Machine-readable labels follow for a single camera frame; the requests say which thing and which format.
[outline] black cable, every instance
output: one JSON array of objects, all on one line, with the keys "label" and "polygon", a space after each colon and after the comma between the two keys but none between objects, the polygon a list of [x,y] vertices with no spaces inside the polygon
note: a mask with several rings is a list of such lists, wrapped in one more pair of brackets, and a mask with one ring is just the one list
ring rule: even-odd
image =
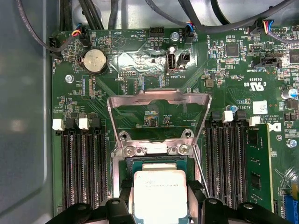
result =
[{"label": "black cable", "polygon": [[81,5],[81,7],[82,7],[82,11],[83,11],[83,13],[84,13],[84,15],[85,15],[85,17],[87,19],[87,22],[89,24],[90,29],[96,30],[97,27],[96,27],[96,25],[94,23],[92,15],[90,14],[90,11],[89,11],[89,9],[87,7],[87,4],[86,4],[85,0],[79,0],[79,3]]},{"label": "black cable", "polygon": [[71,0],[64,0],[64,13],[65,13],[65,29],[68,31],[73,30],[71,19]]},{"label": "black cable", "polygon": [[217,19],[219,20],[219,22],[222,25],[230,24],[230,22],[227,20],[227,18],[225,18],[225,16],[223,15],[223,13],[219,7],[218,0],[211,0],[211,6],[212,6],[214,14],[216,15]]},{"label": "black cable", "polygon": [[99,17],[99,14],[97,12],[97,9],[94,6],[94,3],[92,0],[86,0],[86,4],[89,7],[90,12],[93,15],[93,19],[98,27],[98,29],[104,29],[103,23]]},{"label": "black cable", "polygon": [[108,29],[115,29],[118,12],[118,0],[111,0],[111,13],[108,21]]},{"label": "black cable", "polygon": [[242,20],[239,22],[234,22],[234,23],[222,25],[222,26],[204,26],[204,25],[202,25],[200,23],[199,19],[197,18],[197,15],[196,15],[190,1],[189,0],[178,0],[178,1],[179,1],[180,5],[182,6],[183,10],[186,12],[189,19],[192,21],[192,23],[195,25],[195,27],[199,31],[202,31],[202,32],[205,32],[208,34],[214,34],[214,33],[227,32],[232,29],[237,29],[240,27],[251,26],[256,20],[264,19],[264,18],[267,18],[267,17],[273,15],[274,13],[283,9],[284,7],[290,5],[295,0],[284,0],[284,1],[280,2],[279,4],[277,4],[276,6],[273,6],[258,15],[252,16],[248,19],[245,19],[245,20]]},{"label": "black cable", "polygon": [[275,40],[281,41],[282,43],[299,43],[299,40],[286,40],[286,39],[283,39],[283,38],[275,35],[272,32],[267,33],[267,35],[269,35],[270,37],[272,37]]},{"label": "black cable", "polygon": [[61,52],[64,49],[67,48],[67,46],[73,41],[74,37],[71,35],[64,43],[63,45],[61,45],[60,48],[53,48],[51,46],[48,46],[46,43],[44,43],[39,37],[38,35],[35,33],[35,31],[33,30],[27,16],[26,13],[24,11],[24,7],[22,5],[22,1],[21,0],[15,0],[18,6],[18,10],[19,10],[19,14],[27,28],[27,30],[30,32],[31,36],[40,44],[42,45],[44,48],[53,51],[53,52]]},{"label": "black cable", "polygon": [[172,18],[170,15],[168,15],[167,13],[163,12],[152,0],[145,0],[145,1],[148,4],[148,6],[151,7],[151,9],[154,10],[156,13],[158,13],[160,16],[164,17],[165,19],[169,20],[170,22],[173,22],[173,23],[179,25],[180,27],[186,26],[185,22],[176,20],[176,19]]},{"label": "black cable", "polygon": [[59,30],[65,31],[64,1],[59,1]]}]

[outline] capacitor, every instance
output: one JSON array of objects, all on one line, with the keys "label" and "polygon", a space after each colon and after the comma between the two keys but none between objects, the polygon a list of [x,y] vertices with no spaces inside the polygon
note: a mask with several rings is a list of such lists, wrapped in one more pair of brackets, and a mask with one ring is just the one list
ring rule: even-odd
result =
[{"label": "capacitor", "polygon": [[108,59],[99,49],[87,51],[79,58],[79,64],[92,75],[103,74],[108,69]]},{"label": "capacitor", "polygon": [[286,146],[288,146],[289,148],[294,148],[297,146],[297,141],[295,139],[288,139],[286,141]]},{"label": "capacitor", "polygon": [[170,35],[170,39],[172,41],[178,41],[179,40],[179,34],[177,32],[173,32],[171,35]]},{"label": "capacitor", "polygon": [[235,106],[235,105],[227,105],[226,108],[225,108],[225,110],[232,111],[233,113],[236,113],[237,110],[238,110],[238,107]]},{"label": "capacitor", "polygon": [[292,99],[298,96],[298,91],[296,89],[286,89],[281,92],[282,99]]}]

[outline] green circuit board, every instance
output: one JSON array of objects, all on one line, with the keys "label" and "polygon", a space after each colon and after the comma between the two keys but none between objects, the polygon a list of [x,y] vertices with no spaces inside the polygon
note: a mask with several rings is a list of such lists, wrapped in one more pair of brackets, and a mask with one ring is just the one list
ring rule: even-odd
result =
[{"label": "green circuit board", "polygon": [[[100,118],[102,140],[106,144],[105,197],[110,198],[115,181],[111,174],[110,153],[115,148],[115,139],[107,110],[108,97],[162,88],[176,88],[182,93],[207,92],[212,96],[211,112],[222,113],[227,105],[235,105],[246,112],[248,119],[260,116],[261,123],[268,124],[260,128],[263,129],[263,139],[269,139],[269,145],[261,145],[266,148],[269,161],[253,166],[253,175],[261,175],[259,169],[268,169],[258,179],[259,190],[267,191],[261,194],[264,198],[258,200],[284,217],[283,196],[291,192],[299,158],[297,148],[287,147],[286,141],[299,138],[299,109],[298,105],[288,109],[281,92],[299,88],[299,45],[274,41],[264,33],[248,34],[247,28],[213,35],[197,32],[192,43],[187,44],[183,30],[165,28],[160,37],[150,36],[150,29],[93,31],[89,33],[91,47],[84,47],[79,39],[75,39],[62,52],[62,59],[52,61],[53,118],[64,121],[74,118],[76,122],[79,118]],[[272,30],[286,39],[299,38],[299,32],[292,31],[292,27],[273,27]],[[173,32],[180,35],[178,41],[171,40]],[[55,38],[63,42],[69,35],[70,32],[56,33]],[[171,46],[176,49],[176,60],[181,54],[188,54],[190,61],[169,72],[165,63]],[[79,65],[78,58],[89,49],[100,49],[106,54],[109,67],[104,74],[90,75]],[[279,66],[253,66],[255,61],[274,53],[279,57]],[[65,81],[68,74],[74,77],[71,84]],[[128,131],[134,139],[163,140],[179,137],[185,128],[195,130],[200,111],[197,105],[170,105],[166,101],[157,101],[146,106],[121,107],[114,113],[119,130]],[[63,200],[62,143],[61,137],[53,133],[54,211],[57,214]],[[205,131],[198,143],[204,156]],[[251,153],[256,157],[260,155],[258,151]],[[272,195],[269,195],[269,188],[263,187],[269,183]],[[247,201],[256,202],[255,191],[249,190]]]}]

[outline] sticker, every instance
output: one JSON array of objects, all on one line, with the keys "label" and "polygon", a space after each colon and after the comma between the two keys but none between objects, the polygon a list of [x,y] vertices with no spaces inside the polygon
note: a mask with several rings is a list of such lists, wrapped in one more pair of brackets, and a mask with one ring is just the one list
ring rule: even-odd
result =
[{"label": "sticker", "polygon": [[267,101],[253,101],[253,114],[267,114],[268,113],[268,106]]}]

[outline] blue connector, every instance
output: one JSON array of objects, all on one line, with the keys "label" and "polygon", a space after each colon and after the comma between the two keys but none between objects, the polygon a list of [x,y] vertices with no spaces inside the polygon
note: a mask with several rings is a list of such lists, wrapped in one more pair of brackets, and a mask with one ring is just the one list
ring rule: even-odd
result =
[{"label": "blue connector", "polygon": [[298,224],[298,201],[293,199],[291,195],[284,196],[285,201],[285,219]]}]

